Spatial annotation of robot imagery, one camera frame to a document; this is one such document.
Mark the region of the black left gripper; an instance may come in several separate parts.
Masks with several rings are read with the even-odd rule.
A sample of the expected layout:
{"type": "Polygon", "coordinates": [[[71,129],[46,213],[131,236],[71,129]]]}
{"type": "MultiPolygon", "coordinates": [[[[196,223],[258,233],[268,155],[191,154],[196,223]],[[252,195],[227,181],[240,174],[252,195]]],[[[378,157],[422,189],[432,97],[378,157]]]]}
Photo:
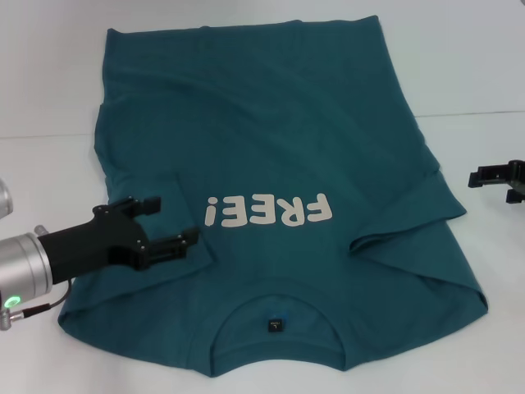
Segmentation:
{"type": "Polygon", "coordinates": [[[129,196],[93,208],[94,217],[87,223],[39,236],[52,281],[65,282],[112,265],[142,271],[158,263],[184,259],[188,248],[199,241],[197,227],[149,242],[135,221],[138,216],[159,213],[161,206],[159,196],[142,200],[129,196]]]}

